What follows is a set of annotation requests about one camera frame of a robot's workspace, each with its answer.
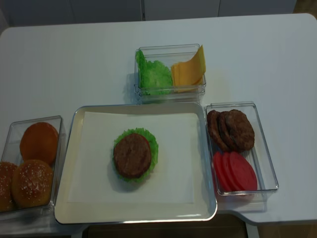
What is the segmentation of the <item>white paper liner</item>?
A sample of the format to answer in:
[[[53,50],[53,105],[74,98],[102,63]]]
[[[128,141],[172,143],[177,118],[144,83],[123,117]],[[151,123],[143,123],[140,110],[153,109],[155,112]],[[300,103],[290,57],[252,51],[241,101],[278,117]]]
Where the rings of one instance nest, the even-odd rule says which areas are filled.
[[[84,203],[191,203],[194,159],[200,159],[196,114],[125,115],[86,112],[68,195]],[[158,163],[140,183],[118,177],[114,140],[128,129],[144,128],[158,143]]]

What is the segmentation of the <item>brown burger patty on tray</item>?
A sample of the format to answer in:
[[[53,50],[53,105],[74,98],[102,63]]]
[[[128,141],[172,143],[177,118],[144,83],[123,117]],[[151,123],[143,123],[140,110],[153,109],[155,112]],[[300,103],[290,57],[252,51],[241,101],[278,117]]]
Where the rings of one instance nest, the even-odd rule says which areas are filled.
[[[127,135],[114,147],[113,158],[115,168],[121,176],[138,179],[151,165],[150,145],[140,134]]]

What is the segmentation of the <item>red tomato slice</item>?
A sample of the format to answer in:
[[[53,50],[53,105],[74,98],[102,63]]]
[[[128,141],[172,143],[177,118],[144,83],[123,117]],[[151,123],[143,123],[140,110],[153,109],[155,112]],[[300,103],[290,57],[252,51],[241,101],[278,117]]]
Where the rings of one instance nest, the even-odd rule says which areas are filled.
[[[227,191],[240,191],[241,186],[238,185],[229,166],[229,156],[230,154],[228,152],[224,152],[221,160],[222,170],[228,183],[228,186],[230,187],[230,189],[228,189]]]
[[[227,181],[226,173],[223,170],[222,162],[223,156],[219,151],[217,151],[213,156],[213,164],[217,175],[217,180],[223,191],[231,192],[232,188]]]
[[[237,191],[255,191],[258,189],[258,181],[253,167],[239,153],[231,152],[229,155],[229,169],[233,181],[237,185]]]

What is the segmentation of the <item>sesame bun top centre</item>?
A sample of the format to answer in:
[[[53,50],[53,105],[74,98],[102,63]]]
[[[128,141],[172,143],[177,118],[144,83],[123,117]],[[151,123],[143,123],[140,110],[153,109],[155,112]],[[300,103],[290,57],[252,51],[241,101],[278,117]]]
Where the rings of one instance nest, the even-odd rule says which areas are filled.
[[[23,162],[13,172],[11,194],[18,208],[47,205],[51,199],[53,170],[41,160]]]

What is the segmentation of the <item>clear box with patties tomatoes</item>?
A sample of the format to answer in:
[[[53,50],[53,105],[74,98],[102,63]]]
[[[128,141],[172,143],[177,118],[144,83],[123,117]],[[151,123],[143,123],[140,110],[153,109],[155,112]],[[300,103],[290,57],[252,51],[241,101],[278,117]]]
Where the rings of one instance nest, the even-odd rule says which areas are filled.
[[[217,201],[221,209],[237,210],[239,212],[264,212],[267,210],[267,201],[270,196],[279,189],[279,184],[274,171],[260,117],[256,105],[253,102],[236,102],[236,103],[216,103],[206,105],[204,107],[206,115],[207,140],[209,143],[210,160],[212,177],[214,182],[214,190]],[[208,132],[207,114],[215,110],[219,113],[230,110],[242,111],[251,123],[255,133],[255,143],[249,151],[239,151],[253,167],[257,181],[258,189],[255,191],[231,191],[222,190],[215,172],[213,164],[213,156],[219,151],[223,155],[223,151],[214,143]]]

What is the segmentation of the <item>left brown patty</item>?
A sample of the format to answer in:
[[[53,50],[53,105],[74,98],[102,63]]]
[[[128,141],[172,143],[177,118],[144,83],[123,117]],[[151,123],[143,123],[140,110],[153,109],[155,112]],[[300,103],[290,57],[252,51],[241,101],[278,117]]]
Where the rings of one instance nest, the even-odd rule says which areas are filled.
[[[219,129],[217,119],[220,113],[212,110],[207,114],[207,123],[208,123],[208,132],[210,137],[213,139],[214,143],[223,151],[230,152],[231,149],[224,143],[222,140]]]

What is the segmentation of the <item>green lettuce leaf on tray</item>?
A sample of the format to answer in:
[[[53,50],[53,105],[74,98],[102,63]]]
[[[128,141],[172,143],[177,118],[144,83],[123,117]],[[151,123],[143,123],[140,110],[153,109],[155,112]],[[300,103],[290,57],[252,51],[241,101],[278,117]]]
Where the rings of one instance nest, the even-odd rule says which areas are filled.
[[[156,164],[158,163],[158,153],[159,153],[159,145],[156,141],[156,138],[153,134],[151,134],[147,129],[144,128],[135,128],[135,129],[128,129],[127,131],[124,131],[121,135],[119,135],[115,140],[114,140],[114,147],[116,146],[116,144],[123,139],[125,136],[133,134],[133,133],[137,133],[140,134],[142,136],[144,136],[149,145],[150,145],[150,149],[151,149],[151,155],[152,155],[152,162],[151,165],[149,167],[149,169],[140,177],[140,178],[134,178],[134,179],[128,179],[125,178],[123,176],[121,176],[118,171],[115,168],[114,165],[114,158],[112,156],[112,163],[113,163],[113,167],[116,171],[116,173],[118,174],[118,177],[126,182],[142,182],[144,181],[150,174],[151,172],[154,170]]]

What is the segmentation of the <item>right brown patty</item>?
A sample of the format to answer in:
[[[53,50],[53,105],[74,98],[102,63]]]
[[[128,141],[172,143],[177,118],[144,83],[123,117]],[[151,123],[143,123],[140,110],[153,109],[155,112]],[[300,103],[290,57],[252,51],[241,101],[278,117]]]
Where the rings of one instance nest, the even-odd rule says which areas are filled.
[[[225,116],[225,123],[231,139],[240,151],[249,151],[255,143],[255,133],[247,116],[233,109]]]

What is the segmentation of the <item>yellow cheese slice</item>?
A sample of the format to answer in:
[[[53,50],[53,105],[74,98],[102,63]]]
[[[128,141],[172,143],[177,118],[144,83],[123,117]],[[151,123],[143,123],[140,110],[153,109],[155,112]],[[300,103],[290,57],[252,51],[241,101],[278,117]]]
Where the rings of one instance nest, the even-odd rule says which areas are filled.
[[[199,47],[195,55],[187,62],[189,68],[197,75],[204,75],[206,72],[206,61],[203,45]]]

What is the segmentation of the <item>green lettuce in box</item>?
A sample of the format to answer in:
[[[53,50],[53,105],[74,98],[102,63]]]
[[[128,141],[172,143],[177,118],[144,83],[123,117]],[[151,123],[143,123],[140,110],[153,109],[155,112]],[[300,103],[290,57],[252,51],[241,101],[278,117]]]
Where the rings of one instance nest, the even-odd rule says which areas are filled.
[[[171,70],[161,61],[146,60],[143,52],[136,52],[136,61],[140,76],[139,87],[143,95],[166,95],[170,91],[167,89],[173,86]]]

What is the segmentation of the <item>middle red tomato slice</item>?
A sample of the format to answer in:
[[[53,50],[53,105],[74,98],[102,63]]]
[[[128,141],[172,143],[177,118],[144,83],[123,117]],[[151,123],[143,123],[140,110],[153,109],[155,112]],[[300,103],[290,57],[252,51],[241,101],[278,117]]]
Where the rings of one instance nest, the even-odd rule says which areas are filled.
[[[222,170],[228,183],[228,186],[230,187],[230,189],[228,189],[227,191],[240,191],[241,186],[238,185],[229,166],[229,156],[230,154],[228,152],[224,152],[221,160]]]

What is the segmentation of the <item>right red tomato slice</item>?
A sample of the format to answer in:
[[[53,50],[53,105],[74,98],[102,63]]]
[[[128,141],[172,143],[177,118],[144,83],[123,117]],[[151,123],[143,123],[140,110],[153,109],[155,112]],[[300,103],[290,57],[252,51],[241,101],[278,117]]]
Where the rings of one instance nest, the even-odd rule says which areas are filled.
[[[229,169],[233,181],[237,185],[237,191],[255,191],[258,189],[258,181],[253,167],[239,153],[231,152],[229,155]]]

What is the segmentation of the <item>left red tomato slice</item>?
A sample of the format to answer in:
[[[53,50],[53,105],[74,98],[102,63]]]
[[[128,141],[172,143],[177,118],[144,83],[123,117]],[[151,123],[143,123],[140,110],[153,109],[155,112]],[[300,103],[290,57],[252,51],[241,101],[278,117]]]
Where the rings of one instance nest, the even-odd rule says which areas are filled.
[[[213,156],[213,164],[217,175],[217,180],[223,191],[231,192],[232,188],[227,181],[226,173],[223,170],[222,162],[223,156],[219,151],[217,151]]]

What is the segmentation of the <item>clear box with buns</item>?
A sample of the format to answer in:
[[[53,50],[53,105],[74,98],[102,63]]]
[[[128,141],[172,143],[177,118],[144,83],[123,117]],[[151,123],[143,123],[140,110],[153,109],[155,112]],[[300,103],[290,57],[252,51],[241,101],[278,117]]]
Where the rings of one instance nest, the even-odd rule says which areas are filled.
[[[61,116],[13,122],[0,160],[0,219],[36,219],[54,209],[64,158]]]

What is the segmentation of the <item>plain orange bun bottom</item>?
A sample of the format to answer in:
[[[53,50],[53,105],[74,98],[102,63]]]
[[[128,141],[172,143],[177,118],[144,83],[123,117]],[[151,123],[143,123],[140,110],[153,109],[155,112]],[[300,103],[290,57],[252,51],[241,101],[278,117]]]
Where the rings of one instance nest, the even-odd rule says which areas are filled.
[[[47,122],[37,122],[29,126],[20,141],[19,149],[24,162],[41,160],[52,165],[56,158],[58,132]]]

